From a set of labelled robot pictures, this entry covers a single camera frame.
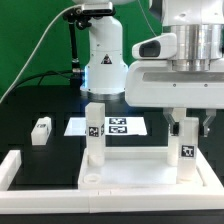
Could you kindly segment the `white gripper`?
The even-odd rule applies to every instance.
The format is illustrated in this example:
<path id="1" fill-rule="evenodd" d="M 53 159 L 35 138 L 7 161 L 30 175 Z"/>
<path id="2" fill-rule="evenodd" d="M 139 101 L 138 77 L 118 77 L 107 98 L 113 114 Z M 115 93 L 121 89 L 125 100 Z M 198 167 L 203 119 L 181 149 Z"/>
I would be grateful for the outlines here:
<path id="1" fill-rule="evenodd" d="M 168 60 L 141 60 L 129 67 L 125 100 L 133 107 L 159 107 L 172 136 L 179 135 L 173 108 L 207 109 L 200 135 L 207 137 L 216 117 L 224 109 L 224 59 L 214 60 L 205 72 L 177 72 Z"/>

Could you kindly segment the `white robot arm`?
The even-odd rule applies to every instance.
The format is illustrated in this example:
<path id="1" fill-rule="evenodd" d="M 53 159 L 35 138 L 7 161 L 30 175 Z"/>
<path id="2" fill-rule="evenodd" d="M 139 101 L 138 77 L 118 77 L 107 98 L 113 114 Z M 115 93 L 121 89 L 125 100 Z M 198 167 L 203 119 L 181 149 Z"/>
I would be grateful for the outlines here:
<path id="1" fill-rule="evenodd" d="M 136 107 L 161 107 L 176 135 L 172 111 L 206 111 L 199 133 L 206 136 L 218 109 L 224 109 L 224 0 L 149 0 L 162 33 L 132 47 L 135 62 L 122 56 L 122 26 L 114 7 L 133 0 L 73 0 L 80 25 L 90 27 L 90 61 L 82 90 L 94 96 L 125 94 Z"/>

